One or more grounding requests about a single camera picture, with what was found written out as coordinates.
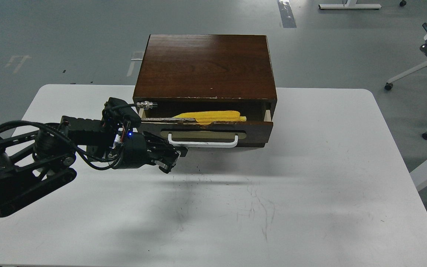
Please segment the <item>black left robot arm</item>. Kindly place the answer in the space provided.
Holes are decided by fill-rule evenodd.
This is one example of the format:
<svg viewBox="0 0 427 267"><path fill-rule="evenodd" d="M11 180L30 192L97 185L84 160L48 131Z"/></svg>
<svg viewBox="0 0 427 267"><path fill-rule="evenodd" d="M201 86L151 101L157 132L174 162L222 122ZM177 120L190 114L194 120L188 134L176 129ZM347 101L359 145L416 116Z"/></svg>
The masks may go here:
<svg viewBox="0 0 427 267"><path fill-rule="evenodd" d="M150 132L135 132L142 120L133 108L152 105L109 98L100 120L63 116L59 123L0 124L0 218L73 181L76 155L99 171L151 165L171 172L188 149Z"/></svg>

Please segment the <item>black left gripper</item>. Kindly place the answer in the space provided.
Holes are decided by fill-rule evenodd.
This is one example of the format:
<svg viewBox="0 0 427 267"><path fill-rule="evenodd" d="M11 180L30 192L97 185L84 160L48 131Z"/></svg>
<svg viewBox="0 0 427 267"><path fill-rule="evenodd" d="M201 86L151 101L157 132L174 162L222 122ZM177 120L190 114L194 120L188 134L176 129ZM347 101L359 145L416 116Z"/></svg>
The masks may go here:
<svg viewBox="0 0 427 267"><path fill-rule="evenodd" d="M185 157L188 149L173 146L149 132L128 132L124 135L120 159L113 169L137 169L144 165L157 165L165 174L176 166L179 157Z"/></svg>

